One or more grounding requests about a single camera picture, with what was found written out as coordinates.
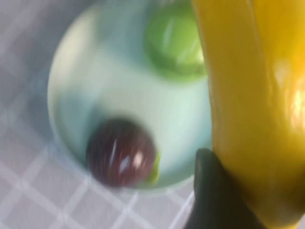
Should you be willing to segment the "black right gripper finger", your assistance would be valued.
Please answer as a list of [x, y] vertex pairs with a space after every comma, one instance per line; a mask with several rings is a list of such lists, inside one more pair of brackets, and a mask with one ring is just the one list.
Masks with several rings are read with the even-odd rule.
[[194, 204], [186, 229], [261, 229], [213, 151], [196, 153]]

